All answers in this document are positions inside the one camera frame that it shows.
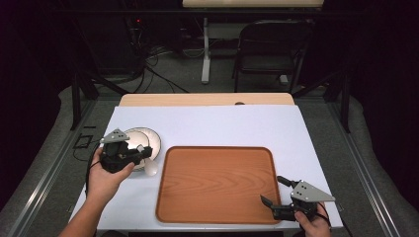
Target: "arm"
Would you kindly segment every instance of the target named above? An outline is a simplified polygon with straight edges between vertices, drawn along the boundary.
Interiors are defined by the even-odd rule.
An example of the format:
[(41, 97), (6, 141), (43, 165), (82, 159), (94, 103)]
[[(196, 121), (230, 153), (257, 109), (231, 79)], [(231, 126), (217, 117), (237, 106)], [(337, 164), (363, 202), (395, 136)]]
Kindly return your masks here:
[[(317, 212), (323, 216), (327, 216), (326, 209), (320, 204), (317, 205)], [(305, 230), (305, 237), (331, 237), (329, 224), (326, 220), (316, 217), (310, 222), (304, 213), (297, 211), (295, 214), (296, 221), (299, 222), (301, 227)]]
[(89, 192), (85, 202), (59, 236), (93, 236), (106, 204), (114, 197), (120, 183), (129, 176), (134, 167), (130, 163), (121, 171), (111, 174), (99, 162), (101, 153), (102, 148), (98, 148), (93, 157), (89, 173)]

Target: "white table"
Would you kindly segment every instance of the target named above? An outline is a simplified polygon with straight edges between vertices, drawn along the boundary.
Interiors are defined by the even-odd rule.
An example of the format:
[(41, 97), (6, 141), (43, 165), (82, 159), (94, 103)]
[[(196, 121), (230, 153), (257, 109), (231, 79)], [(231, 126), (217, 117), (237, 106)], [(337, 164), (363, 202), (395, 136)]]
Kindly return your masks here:
[[(162, 97), (161, 106), (150, 106), (152, 98)], [(148, 127), (155, 130), (162, 141), (155, 159), (160, 172), (148, 177), (144, 172), (133, 172), (122, 182), (116, 196), (108, 203), (98, 225), (99, 231), (272, 231), (299, 228), (291, 221), (275, 225), (240, 224), (179, 224), (162, 223), (155, 216), (165, 151), (177, 145), (208, 146), (263, 146), (271, 150), (277, 174), (290, 180), (305, 180), (330, 194), (311, 139), (298, 106), (288, 94), (188, 94), (183, 95), (128, 95), (115, 107), (106, 134), (119, 128)], [(133, 101), (143, 98), (142, 107)], [(197, 105), (199, 98), (212, 98)], [(192, 106), (185, 106), (188, 100)], [(231, 106), (231, 102), (246, 105)], [(283, 204), (291, 203), (291, 188), (279, 184)], [(73, 215), (85, 200), (84, 190)], [(326, 202), (332, 227), (342, 227), (336, 205)]]
[[(324, 0), (183, 0), (184, 8), (321, 8)], [(209, 39), (238, 39), (246, 24), (210, 24), (204, 18), (204, 65), (202, 83), (210, 81)]]

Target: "white tabletop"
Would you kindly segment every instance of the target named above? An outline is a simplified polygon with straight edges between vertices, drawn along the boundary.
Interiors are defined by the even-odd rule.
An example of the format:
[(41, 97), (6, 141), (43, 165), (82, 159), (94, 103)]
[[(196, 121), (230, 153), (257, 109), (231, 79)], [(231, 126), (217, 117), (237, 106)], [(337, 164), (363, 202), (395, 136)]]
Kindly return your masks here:
[(307, 7), (318, 8), (323, 5), (323, 0), (183, 0), (185, 8), (246, 8), (246, 7)]
[[(264, 231), (299, 228), (296, 222), (275, 225), (162, 223), (155, 216), (161, 170), (172, 146), (263, 146), (271, 150), (277, 175), (305, 180), (328, 194), (329, 187), (298, 106), (245, 105), (206, 107), (116, 107), (108, 134), (115, 128), (148, 127), (161, 138), (155, 161), (159, 173), (133, 172), (106, 206), (98, 230), (122, 231)], [(279, 184), (283, 204), (291, 203), (291, 188)], [(84, 190), (73, 214), (85, 199)], [(326, 202), (332, 227), (342, 227), (336, 205)]]

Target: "wooden tray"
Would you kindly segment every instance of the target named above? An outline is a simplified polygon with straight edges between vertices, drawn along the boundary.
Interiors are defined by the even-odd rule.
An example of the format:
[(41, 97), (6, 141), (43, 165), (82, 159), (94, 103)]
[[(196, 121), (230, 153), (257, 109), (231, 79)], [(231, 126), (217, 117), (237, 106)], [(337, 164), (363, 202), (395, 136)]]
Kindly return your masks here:
[(279, 223), (260, 195), (281, 204), (267, 148), (174, 146), (166, 153), (156, 216), (169, 223)]

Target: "black chair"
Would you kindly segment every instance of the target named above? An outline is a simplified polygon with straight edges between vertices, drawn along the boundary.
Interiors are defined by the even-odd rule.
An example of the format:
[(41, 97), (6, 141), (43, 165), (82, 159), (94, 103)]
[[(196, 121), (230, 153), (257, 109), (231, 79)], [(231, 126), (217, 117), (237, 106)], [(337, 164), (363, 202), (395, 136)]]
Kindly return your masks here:
[(258, 21), (240, 33), (234, 62), (234, 92), (239, 73), (291, 75), (289, 92), (295, 86), (312, 25), (301, 21)]

